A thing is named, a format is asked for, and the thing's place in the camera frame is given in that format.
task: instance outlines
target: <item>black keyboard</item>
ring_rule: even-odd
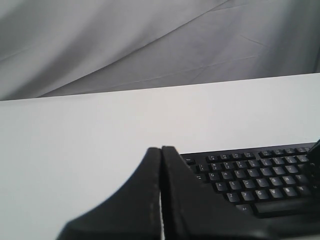
[[[239,211],[281,237],[319,233],[318,187],[307,174],[314,143],[182,154],[188,167]]]

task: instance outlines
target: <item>wrinkled cloth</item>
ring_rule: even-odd
[[[319,0],[8,0],[0,100],[317,72]]]

